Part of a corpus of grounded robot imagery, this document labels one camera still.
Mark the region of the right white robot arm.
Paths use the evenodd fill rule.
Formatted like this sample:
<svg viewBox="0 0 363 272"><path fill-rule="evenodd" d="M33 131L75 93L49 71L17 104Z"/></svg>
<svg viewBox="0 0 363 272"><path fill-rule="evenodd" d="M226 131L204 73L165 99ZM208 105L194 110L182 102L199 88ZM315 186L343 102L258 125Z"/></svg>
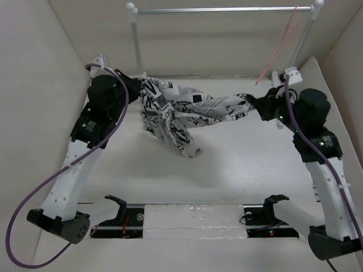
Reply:
<svg viewBox="0 0 363 272"><path fill-rule="evenodd" d="M291 102L289 88L281 96L276 95L278 91L271 88L249 102L263 121L277 119L293 132L294 147L310 174L324 218L307 213L283 194L266 198L250 218L286 223L307 238L311 251L322 261L362 251L362 221L345 180L343 153L337 136L324 125L331 107L327 96L308 88Z"/></svg>

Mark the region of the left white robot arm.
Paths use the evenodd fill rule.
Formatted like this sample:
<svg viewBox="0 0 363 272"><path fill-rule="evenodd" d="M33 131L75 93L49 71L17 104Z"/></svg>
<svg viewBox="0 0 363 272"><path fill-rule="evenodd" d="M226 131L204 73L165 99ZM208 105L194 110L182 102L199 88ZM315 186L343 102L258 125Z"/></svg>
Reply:
<svg viewBox="0 0 363 272"><path fill-rule="evenodd" d="M79 243L91 225L91 216L77 211L81 191L91 168L117 130L126 106L139 98L141 82L120 71L92 78L85 105L70 134L65 170L56 177L45 201L28 212L27 220L71 244Z"/></svg>

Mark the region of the newspaper print trousers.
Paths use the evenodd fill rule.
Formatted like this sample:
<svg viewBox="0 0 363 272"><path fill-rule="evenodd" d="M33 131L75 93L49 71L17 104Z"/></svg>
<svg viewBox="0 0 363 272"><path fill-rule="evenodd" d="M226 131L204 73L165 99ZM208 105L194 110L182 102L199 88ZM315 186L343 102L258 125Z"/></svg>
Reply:
<svg viewBox="0 0 363 272"><path fill-rule="evenodd" d="M201 153L190 128L236 121L255 109L256 99L250 94L213 98L198 89L165 80L145 76L137 79L141 84L144 129L188 158Z"/></svg>

